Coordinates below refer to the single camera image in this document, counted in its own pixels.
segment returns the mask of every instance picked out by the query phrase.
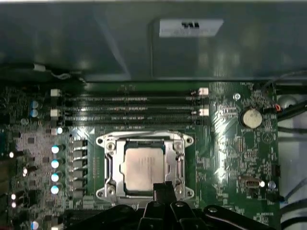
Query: screw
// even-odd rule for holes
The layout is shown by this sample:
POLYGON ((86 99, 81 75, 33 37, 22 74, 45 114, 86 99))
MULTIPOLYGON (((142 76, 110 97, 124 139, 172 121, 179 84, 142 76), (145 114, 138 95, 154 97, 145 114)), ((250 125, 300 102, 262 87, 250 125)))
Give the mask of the screw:
POLYGON ((240 98, 241 98, 241 95, 240 95, 239 93, 236 92, 236 93, 234 94, 234 100, 235 100, 235 101, 238 101, 238 100, 240 100, 240 98))
POLYGON ((180 202, 180 201, 176 202, 176 206, 177 206, 177 207, 183 207, 184 204, 185 204, 185 203, 180 202))
POLYGON ((175 142, 174 143, 174 149, 175 150, 181 150, 182 149, 182 143, 181 142, 175 142))
POLYGON ((214 207, 210 207, 208 208, 208 211, 214 213, 214 212, 217 212, 217 209, 214 207))
POLYGON ((115 149, 115 144, 109 143, 106 147, 107 147, 108 150, 114 150, 115 149))

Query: white connector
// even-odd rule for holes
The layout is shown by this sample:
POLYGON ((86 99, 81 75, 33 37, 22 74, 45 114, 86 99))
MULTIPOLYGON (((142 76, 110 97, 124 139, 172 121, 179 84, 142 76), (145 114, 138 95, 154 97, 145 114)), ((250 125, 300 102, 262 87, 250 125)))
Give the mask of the white connector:
POLYGON ((199 110, 200 116, 209 116, 209 108, 202 108, 199 110))
POLYGON ((60 97, 61 96, 61 90, 59 90, 59 89, 51 89, 50 90, 50 96, 51 97, 60 97))
POLYGON ((61 116, 61 111, 59 109, 50 109, 51 118, 58 118, 59 116, 61 116))
POLYGON ((199 88, 198 95, 199 96, 209 96, 209 88, 207 87, 199 88))

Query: chip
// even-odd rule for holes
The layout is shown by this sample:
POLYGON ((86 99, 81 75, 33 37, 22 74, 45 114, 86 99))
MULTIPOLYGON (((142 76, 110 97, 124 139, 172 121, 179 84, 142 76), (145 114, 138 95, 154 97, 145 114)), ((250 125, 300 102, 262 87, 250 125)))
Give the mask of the chip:
POLYGON ((34 144, 34 138, 28 138, 28 144, 34 144))
POLYGON ((29 181, 29 186, 35 186, 36 182, 35 181, 29 181))
POLYGON ((152 191, 154 183, 164 181, 164 156, 161 148, 130 148, 125 154, 124 170, 129 191, 152 191))
POLYGON ((49 157, 43 157, 43 163, 49 163, 49 157))

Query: electronic component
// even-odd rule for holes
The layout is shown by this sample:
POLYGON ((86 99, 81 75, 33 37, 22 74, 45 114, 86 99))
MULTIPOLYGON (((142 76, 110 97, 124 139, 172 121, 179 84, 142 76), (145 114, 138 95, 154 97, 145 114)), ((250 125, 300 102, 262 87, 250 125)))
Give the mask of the electronic component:
POLYGON ((86 185, 86 180, 77 179, 72 182, 72 186, 74 189, 82 189, 86 185))
POLYGON ((58 120, 60 116, 61 116, 61 111, 59 109, 50 110, 51 120, 58 120))
POLYGON ((240 123, 247 128, 258 128, 262 124, 262 115, 255 108, 249 108, 241 112, 240 123))
POLYGON ((49 157, 43 157, 43 163, 49 163, 49 157))
POLYGON ((34 138, 28 138, 28 144, 34 144, 34 138))
POLYGON ((58 182, 63 177, 63 173, 60 171, 57 171, 56 173, 51 175, 51 180, 53 182, 58 182))
POLYGON ((61 166, 63 163, 64 163, 64 159, 57 158, 57 159, 54 159, 54 160, 51 162, 51 167, 54 168, 54 169, 57 169, 57 168, 58 168, 59 166, 61 166))
POLYGON ((65 145, 54 145, 51 147, 51 152, 54 154, 57 154, 60 151, 63 151, 65 149, 65 145))
POLYGON ((280 177, 280 165, 272 164, 272 176, 280 177))
POLYGON ((275 189, 276 188, 276 183, 274 181, 269 181, 268 182, 268 188, 269 189, 275 189))
POLYGON ((34 180, 31 180, 31 181, 29 181, 29 186, 31 187, 33 187, 33 186, 35 186, 36 185, 36 182, 34 181, 34 180))
POLYGON ((56 185, 53 185, 50 190, 52 194, 56 195, 62 189, 63 189, 63 184, 58 182, 56 183, 56 185))
POLYGON ((51 97, 60 97, 61 96, 61 90, 60 89, 51 89, 50 90, 50 96, 51 97))
POLYGON ((83 178, 85 175, 87 175, 87 169, 76 169, 73 171, 74 178, 83 178))
POLYGON ((73 168, 81 168, 87 165, 87 160, 75 160, 72 162, 73 168))
POLYGON ((85 190, 83 189, 74 190, 72 195, 73 195, 73 198, 75 199, 82 199, 85 195, 85 190))
POLYGON ((24 167, 23 168, 23 174, 24 175, 28 175, 29 173, 32 173, 34 171, 37 170, 37 167, 36 166, 28 166, 28 167, 24 167))
POLYGON ((24 195, 24 190, 12 193, 11 194, 11 200, 16 200, 16 199, 18 200, 18 199, 22 198, 23 195, 24 195))
POLYGON ((10 158, 22 157, 24 155, 23 151, 11 151, 9 153, 10 158))
POLYGON ((73 153, 72 153, 72 156, 74 158, 79 158, 79 157, 84 157, 87 155, 87 150, 86 149, 82 149, 82 150, 75 150, 73 153))
POLYGON ((87 140, 75 140, 73 143, 72 143, 72 147, 74 149, 79 149, 79 148, 82 148, 84 146, 87 146, 87 140))
POLYGON ((189 199, 194 191, 185 186, 185 148, 194 139, 175 131, 124 131, 97 137, 105 149, 105 186, 96 191, 98 199, 126 202, 125 199, 152 199, 153 183, 172 181, 178 199, 189 199))

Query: green circuit board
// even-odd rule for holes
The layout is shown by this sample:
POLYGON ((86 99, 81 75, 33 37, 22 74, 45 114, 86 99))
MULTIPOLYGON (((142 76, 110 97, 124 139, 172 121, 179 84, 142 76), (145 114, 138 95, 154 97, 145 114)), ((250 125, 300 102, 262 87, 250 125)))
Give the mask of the green circuit board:
MULTIPOLYGON (((226 207, 239 214, 279 228, 280 219, 276 215, 279 211, 279 203, 272 203, 267 199, 267 194, 277 193, 279 185, 278 167, 278 139, 277 120, 274 114, 263 114, 261 125, 257 128, 248 128, 239 121, 240 114, 247 108, 266 108, 269 103, 264 99, 258 88, 258 83, 253 82, 155 82, 155 83, 88 83, 88 84, 59 84, 42 85, 39 92, 24 93, 13 88, 6 88, 6 97, 19 94, 18 101, 11 104, 12 109, 17 104, 30 104, 36 99, 43 102, 50 89, 60 89, 69 95, 72 102, 80 102, 76 110, 89 106, 99 107, 99 94, 110 92, 124 92, 129 97, 130 92, 183 92, 208 88, 208 95, 202 103, 209 108, 209 115, 202 117, 198 124, 185 124, 182 118, 178 124, 156 124, 150 127, 143 125, 112 126, 103 122, 95 122, 97 113, 88 112, 71 119, 72 124, 67 126, 67 131, 61 135, 46 133, 52 128, 52 124, 44 119, 28 117, 29 124, 20 124, 20 115, 15 115, 7 132, 19 130, 23 134, 23 140, 17 141, 17 148, 27 149, 29 156, 35 158, 35 164, 39 172, 29 178, 20 175, 11 180, 12 191, 23 186, 30 186, 30 181, 36 180, 35 187, 42 190, 40 201, 31 207, 29 220, 41 216, 60 216, 66 209, 101 210, 111 207, 111 204, 98 200, 95 196, 97 189, 104 186, 104 150, 95 144, 98 136, 121 130, 177 130, 194 138, 194 143, 186 148, 186 186, 195 191, 195 196, 189 200, 189 204, 195 208, 203 208, 216 204, 226 207), (35 138, 34 143, 29 143, 29 138, 35 138), (54 144, 69 145, 73 139, 85 139, 87 143, 87 169, 88 174, 85 196, 83 199, 72 197, 73 188, 69 186, 70 179, 65 179, 65 189, 52 195, 50 175, 55 172, 49 164, 43 162, 43 158, 49 157, 49 162, 54 156, 50 154, 50 148, 54 144), (264 185, 257 187, 247 186, 247 181, 261 181, 264 185)), ((268 95, 276 99, 274 88, 270 88, 268 95)), ((29 113, 28 106, 17 109, 16 114, 29 113)), ((47 114, 50 107, 46 106, 43 114, 47 114)), ((70 161, 68 149, 59 153, 57 158, 70 161)), ((28 158, 19 162, 22 167, 28 158)), ((15 210, 9 212, 14 216, 15 210)), ((51 218, 44 226, 49 228, 51 218)))

